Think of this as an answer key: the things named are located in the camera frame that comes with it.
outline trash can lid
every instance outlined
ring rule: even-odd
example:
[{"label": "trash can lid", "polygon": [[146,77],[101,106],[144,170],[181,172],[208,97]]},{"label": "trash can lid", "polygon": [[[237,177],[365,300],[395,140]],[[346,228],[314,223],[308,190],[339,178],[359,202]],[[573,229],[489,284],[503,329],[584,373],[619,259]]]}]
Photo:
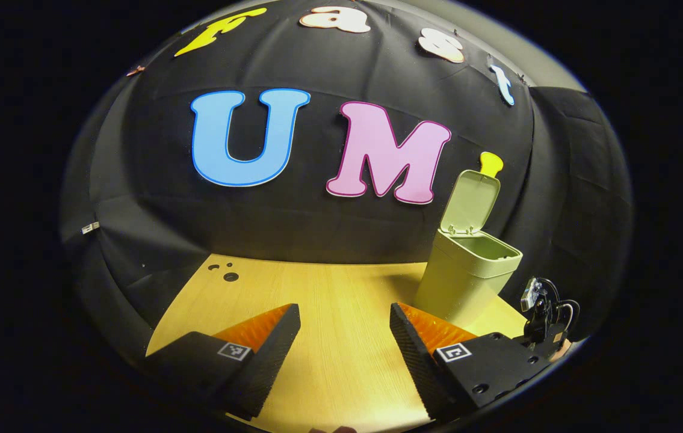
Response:
[{"label": "trash can lid", "polygon": [[443,211],[440,231],[469,234],[481,230],[496,203],[500,186],[495,177],[474,170],[460,173]]}]

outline wrinkled fabric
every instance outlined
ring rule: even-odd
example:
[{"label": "wrinkled fabric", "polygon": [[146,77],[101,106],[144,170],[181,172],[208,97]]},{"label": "wrinkled fabric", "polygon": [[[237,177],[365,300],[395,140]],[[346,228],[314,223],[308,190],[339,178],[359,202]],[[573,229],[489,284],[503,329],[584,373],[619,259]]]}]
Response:
[{"label": "wrinkled fabric", "polygon": [[[148,342],[210,253],[314,263],[427,261],[457,176],[479,170],[482,152],[504,161],[483,230],[524,254],[501,296],[519,308],[525,280],[548,277],[564,298],[583,304],[575,337],[594,329],[617,287],[632,206],[619,143],[592,98],[562,88],[529,90],[453,29],[394,8],[347,5],[368,14],[366,33],[298,24],[322,5],[333,2],[266,4],[266,13],[177,58],[206,24],[171,38],[138,63],[144,71],[119,80],[83,127],[64,181],[60,234],[76,262],[80,296],[104,333],[115,335],[110,342],[138,359],[138,345]],[[425,27],[460,40],[465,62],[418,47]],[[501,98],[488,61],[512,82],[514,106]],[[278,87],[311,94],[298,111],[283,172],[246,188],[202,178],[191,158],[192,100],[242,91],[229,153],[253,159],[267,124],[259,94]],[[451,129],[432,203],[402,203],[391,189],[376,197],[367,165],[362,197],[328,194],[348,127],[339,107],[349,101],[384,107],[398,143],[420,121]],[[101,227],[82,235],[96,220]]]}]

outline letter m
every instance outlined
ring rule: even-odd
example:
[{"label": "letter m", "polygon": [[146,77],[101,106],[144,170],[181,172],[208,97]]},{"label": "letter m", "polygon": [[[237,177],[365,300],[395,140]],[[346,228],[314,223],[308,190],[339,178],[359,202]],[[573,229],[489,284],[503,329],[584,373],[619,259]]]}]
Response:
[{"label": "letter m", "polygon": [[405,180],[394,189],[394,197],[405,203],[432,201],[432,181],[440,152],[451,131],[434,121],[422,121],[398,146],[387,111],[368,102],[346,102],[341,114],[349,120],[347,143],[336,177],[326,189],[341,197],[360,197],[368,190],[363,182],[363,164],[368,160],[374,192],[383,197],[402,172]]}]

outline wooden table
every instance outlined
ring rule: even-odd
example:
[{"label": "wooden table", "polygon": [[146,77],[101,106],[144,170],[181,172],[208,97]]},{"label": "wooden table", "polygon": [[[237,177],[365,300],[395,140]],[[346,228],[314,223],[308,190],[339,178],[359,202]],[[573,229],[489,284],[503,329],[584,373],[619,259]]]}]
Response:
[{"label": "wooden table", "polygon": [[[208,269],[217,264],[219,268]],[[210,257],[160,320],[146,355],[190,331],[222,329],[290,302],[295,337],[264,409],[249,424],[268,431],[333,431],[339,425],[399,432],[429,422],[389,327],[392,302],[412,304],[426,263],[343,265]],[[223,276],[237,273],[229,282]],[[525,318],[496,298],[468,331],[523,333]]]}]

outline blue letter u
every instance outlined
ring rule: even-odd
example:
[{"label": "blue letter u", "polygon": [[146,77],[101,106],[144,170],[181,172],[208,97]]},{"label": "blue letter u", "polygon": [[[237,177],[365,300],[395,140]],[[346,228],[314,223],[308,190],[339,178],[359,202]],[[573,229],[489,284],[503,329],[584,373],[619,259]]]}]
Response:
[{"label": "blue letter u", "polygon": [[261,93],[259,100],[269,106],[264,151],[256,159],[240,161],[229,155],[229,124],[245,95],[226,90],[197,97],[192,101],[196,113],[192,160],[197,172],[223,186],[255,186],[274,179],[291,158],[295,115],[309,99],[309,93],[295,88],[272,88]]}]

